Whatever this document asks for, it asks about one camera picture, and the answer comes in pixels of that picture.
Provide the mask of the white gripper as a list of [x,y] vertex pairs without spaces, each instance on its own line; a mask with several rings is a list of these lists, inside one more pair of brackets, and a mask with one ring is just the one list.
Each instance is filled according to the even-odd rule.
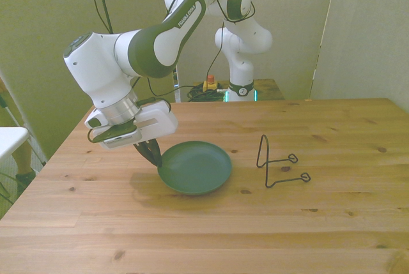
[[141,107],[134,124],[141,134],[137,139],[140,143],[135,143],[134,148],[151,164],[161,167],[162,155],[156,138],[175,133],[178,127],[178,120],[169,110],[169,105],[159,101]]

